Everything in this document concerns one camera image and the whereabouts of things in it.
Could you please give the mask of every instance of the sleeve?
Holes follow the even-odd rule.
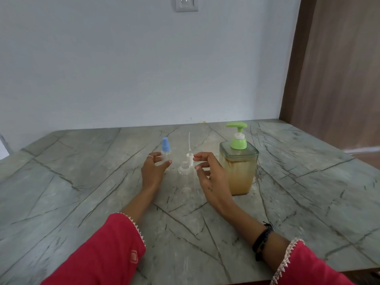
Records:
[[[288,246],[285,258],[274,274],[271,285],[354,285],[346,276],[329,267],[300,239]]]
[[[111,214],[41,285],[127,285],[144,253],[144,240],[133,221],[122,213]]]

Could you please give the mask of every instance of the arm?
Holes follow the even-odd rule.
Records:
[[[81,245],[42,285],[127,285],[145,253],[137,226],[153,201],[167,161],[160,166],[161,153],[150,153],[141,169],[142,190],[121,213],[111,214],[106,223]]]
[[[205,161],[195,169],[209,204],[252,246],[266,227],[233,201],[226,172],[213,153],[194,154],[194,161]],[[204,171],[205,167],[209,167],[210,171]],[[263,249],[263,260],[276,272],[273,284],[352,284],[343,274],[318,259],[301,240],[289,242],[276,232],[271,232],[268,237]]]

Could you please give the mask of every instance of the black thread bracelet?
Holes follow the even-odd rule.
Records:
[[[263,250],[266,241],[268,241],[269,234],[273,231],[273,226],[269,223],[265,223],[264,226],[267,228],[260,234],[252,246],[252,250],[256,253],[256,261],[261,261],[263,259]]]

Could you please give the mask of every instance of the yellow liquid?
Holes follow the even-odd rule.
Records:
[[[228,185],[231,194],[248,194],[257,169],[257,157],[250,161],[229,161],[221,152],[219,162],[227,171]]]

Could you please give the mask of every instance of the person's left hand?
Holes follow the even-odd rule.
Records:
[[[156,166],[155,163],[162,161],[161,152],[153,152],[147,157],[144,166],[141,168],[142,190],[156,193],[161,185],[164,172],[170,166],[171,160]]]

